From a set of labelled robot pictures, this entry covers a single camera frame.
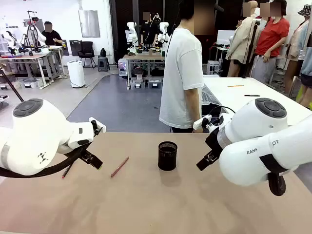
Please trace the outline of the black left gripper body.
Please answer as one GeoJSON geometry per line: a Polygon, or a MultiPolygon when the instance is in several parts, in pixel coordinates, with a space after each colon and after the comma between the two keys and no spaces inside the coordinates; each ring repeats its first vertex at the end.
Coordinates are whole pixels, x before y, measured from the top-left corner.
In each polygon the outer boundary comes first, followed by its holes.
{"type": "Polygon", "coordinates": [[[98,124],[96,120],[92,120],[91,124],[94,130],[94,136],[97,136],[103,129],[102,124],[98,124]]]}

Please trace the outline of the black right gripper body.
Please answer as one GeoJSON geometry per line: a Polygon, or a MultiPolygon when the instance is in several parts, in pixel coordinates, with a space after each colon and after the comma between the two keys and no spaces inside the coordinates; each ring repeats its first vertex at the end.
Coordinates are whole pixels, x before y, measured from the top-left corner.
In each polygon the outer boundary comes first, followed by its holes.
{"type": "Polygon", "coordinates": [[[219,132],[219,127],[216,127],[206,138],[205,142],[210,147],[209,155],[220,156],[222,148],[218,143],[217,134],[219,132]]]}

